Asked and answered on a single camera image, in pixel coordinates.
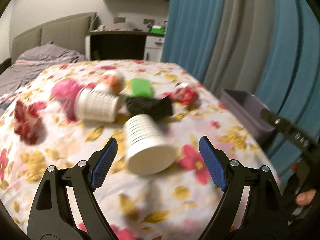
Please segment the right hand in glove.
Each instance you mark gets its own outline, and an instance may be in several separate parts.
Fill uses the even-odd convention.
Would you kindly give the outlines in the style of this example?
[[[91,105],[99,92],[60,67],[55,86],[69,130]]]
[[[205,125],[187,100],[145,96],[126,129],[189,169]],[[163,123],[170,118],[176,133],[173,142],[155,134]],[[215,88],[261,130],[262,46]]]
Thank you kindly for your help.
[[[299,206],[309,205],[312,202],[313,198],[315,197],[315,194],[316,194],[315,189],[311,189],[309,191],[300,193],[296,197],[296,204]]]

